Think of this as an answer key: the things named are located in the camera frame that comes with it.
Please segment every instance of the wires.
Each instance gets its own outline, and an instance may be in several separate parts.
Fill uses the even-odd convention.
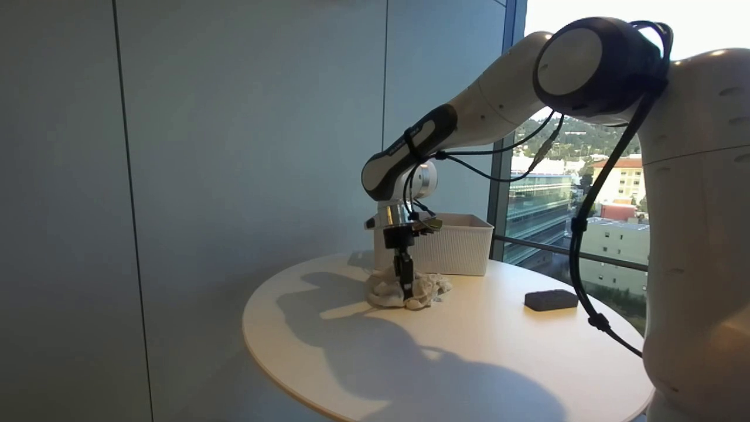
[[[471,166],[468,161],[460,160],[456,155],[502,155],[502,152],[506,152],[506,149],[513,149],[513,147],[532,140],[535,135],[538,135],[538,134],[543,132],[543,126],[553,119],[553,114],[557,114],[557,112],[550,111],[550,112],[546,114],[546,119],[543,119],[532,134],[526,134],[525,138],[520,138],[518,144],[510,144],[510,145],[504,145],[504,147],[497,147],[497,149],[456,149],[456,152],[438,149],[438,152],[436,152],[436,160],[456,161],[456,163],[462,163],[463,169],[468,169],[468,172],[474,172],[474,174],[477,174],[477,175],[483,175],[483,178],[486,178],[486,180],[491,180],[491,182],[516,182],[516,180],[522,180],[522,178],[526,178],[526,175],[538,166],[538,161],[542,161],[542,160],[547,155],[547,149],[553,147],[553,140],[563,134],[564,114],[560,114],[553,134],[546,135],[546,140],[542,144],[542,147],[535,152],[532,163],[529,163],[520,175],[497,178],[497,175],[489,175],[489,174]]]
[[[436,216],[436,214],[433,214],[427,203],[422,203],[422,202],[417,199],[417,195],[414,195],[414,174],[417,174],[420,166],[422,166],[422,163],[414,163],[414,166],[407,172],[407,175],[404,175],[404,180],[402,180],[402,189],[400,189],[400,202],[402,202],[402,207],[404,207],[404,210],[410,214],[411,220],[420,217],[417,209],[422,209],[422,210],[429,214],[429,216]]]
[[[666,74],[668,74],[668,66],[669,66],[669,52],[672,52],[672,31],[666,23],[652,23],[652,22],[634,22],[634,29],[653,29],[660,38],[662,52],[660,52],[660,63],[656,69],[656,78],[652,80],[649,91],[640,98],[636,111],[632,112],[629,125],[626,126],[626,132],[620,134],[618,144],[614,145],[608,160],[605,161],[600,175],[592,180],[590,189],[585,193],[577,216],[571,217],[571,239],[570,239],[570,283],[577,291],[585,315],[587,315],[587,324],[600,329],[601,332],[607,332],[612,340],[615,340],[618,345],[622,345],[626,349],[629,349],[632,355],[642,357],[642,351],[636,351],[632,345],[628,345],[622,337],[618,337],[607,317],[600,315],[583,288],[581,282],[581,243],[583,243],[583,233],[585,233],[585,222],[587,222],[587,214],[592,209],[594,197],[600,195],[607,175],[612,174],[614,163],[618,161],[618,158],[622,155],[622,149],[628,147],[628,144],[632,140],[632,135],[636,134],[640,125],[647,119],[652,105],[656,103],[656,98],[660,96],[660,91],[666,88]]]

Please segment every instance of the gray wall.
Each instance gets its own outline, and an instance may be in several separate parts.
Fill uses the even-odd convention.
[[[247,362],[240,307],[370,247],[361,163],[497,56],[504,9],[114,5],[0,5],[0,418],[148,419],[150,393],[160,422],[321,419]],[[441,163],[429,203],[484,197]]]

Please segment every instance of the white robotic arm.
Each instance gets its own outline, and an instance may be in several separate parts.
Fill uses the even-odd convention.
[[[666,63],[636,23],[581,18],[535,33],[468,88],[373,155],[362,189],[393,199],[441,147],[494,144],[542,105],[587,122],[636,114],[652,217],[645,365],[649,419],[750,418],[750,52]]]

